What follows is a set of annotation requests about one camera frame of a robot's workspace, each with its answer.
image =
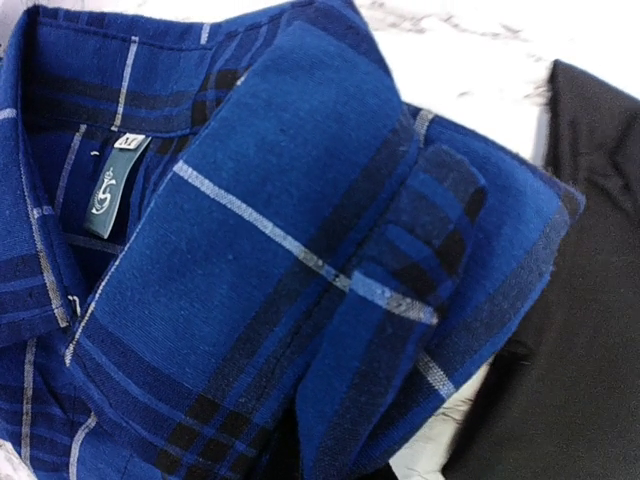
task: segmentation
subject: teal label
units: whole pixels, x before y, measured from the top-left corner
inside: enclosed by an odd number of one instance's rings
[[[109,237],[127,176],[150,141],[151,138],[144,135],[127,133],[115,143],[91,196],[85,229],[101,238]]]

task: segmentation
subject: clothing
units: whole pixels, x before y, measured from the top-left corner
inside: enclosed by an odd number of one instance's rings
[[[581,209],[403,104],[347,1],[32,8],[0,112],[0,435],[40,479],[261,478],[287,409],[287,474],[370,473],[506,341]],[[125,132],[152,140],[98,240]]]
[[[496,356],[447,480],[640,476],[640,101],[556,61],[547,167],[587,206]]]

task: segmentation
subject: marble countertop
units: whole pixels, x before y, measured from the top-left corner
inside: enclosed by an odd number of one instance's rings
[[[0,45],[31,0],[0,0]],[[219,21],[273,0],[41,0],[87,10]],[[428,107],[540,163],[546,77],[562,58],[640,96],[640,64],[624,58],[640,40],[635,6],[532,0],[356,0],[405,100]],[[401,480],[438,480],[457,425],[483,372],[458,392],[392,461]],[[33,478],[0,444],[0,480]]]

